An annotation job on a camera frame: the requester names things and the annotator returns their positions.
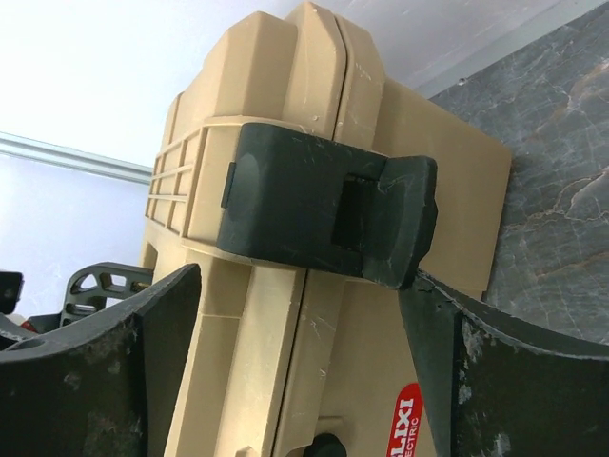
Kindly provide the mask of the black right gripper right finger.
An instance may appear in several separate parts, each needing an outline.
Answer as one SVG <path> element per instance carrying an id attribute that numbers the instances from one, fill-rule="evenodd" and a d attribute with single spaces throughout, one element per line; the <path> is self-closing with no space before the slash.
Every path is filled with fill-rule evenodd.
<path id="1" fill-rule="evenodd" d="M 419 272 L 400 310 L 440 456 L 605 456 L 608 347 Z"/>

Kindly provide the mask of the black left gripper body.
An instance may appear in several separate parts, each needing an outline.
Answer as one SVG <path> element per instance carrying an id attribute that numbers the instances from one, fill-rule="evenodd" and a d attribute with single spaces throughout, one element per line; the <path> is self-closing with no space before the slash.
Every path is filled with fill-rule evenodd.
<path id="1" fill-rule="evenodd" d="M 20 300 L 24 280 L 23 274 L 1 271 L 1 344 L 13 345 L 38 334 L 59 328 L 60 314 L 34 315 L 24 318 L 15 312 Z"/>

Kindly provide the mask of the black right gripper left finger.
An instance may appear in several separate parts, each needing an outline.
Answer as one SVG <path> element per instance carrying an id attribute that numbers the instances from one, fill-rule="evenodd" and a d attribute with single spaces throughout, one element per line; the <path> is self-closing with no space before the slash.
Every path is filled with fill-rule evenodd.
<path id="1" fill-rule="evenodd" d="M 2 455 L 163 455 L 199 298 L 190 264 L 51 332 L 3 317 Z"/>

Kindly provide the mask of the tan plastic tool box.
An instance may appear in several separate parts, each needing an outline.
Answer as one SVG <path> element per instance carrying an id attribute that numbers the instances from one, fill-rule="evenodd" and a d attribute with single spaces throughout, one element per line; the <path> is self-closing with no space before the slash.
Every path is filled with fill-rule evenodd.
<path id="1" fill-rule="evenodd" d="M 487 290 L 511 154 L 305 2 L 229 28 L 167 114 L 156 279 L 201 270 L 167 456 L 431 456 L 399 288 Z"/>

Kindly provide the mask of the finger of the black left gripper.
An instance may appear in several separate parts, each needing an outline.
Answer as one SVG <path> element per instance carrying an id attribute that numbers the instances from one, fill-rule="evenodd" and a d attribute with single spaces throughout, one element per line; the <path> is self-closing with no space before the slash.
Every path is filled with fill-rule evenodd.
<path id="1" fill-rule="evenodd" d="M 89 317 L 152 284 L 153 270 L 113 262 L 84 267 L 68 280 L 59 327 Z"/>

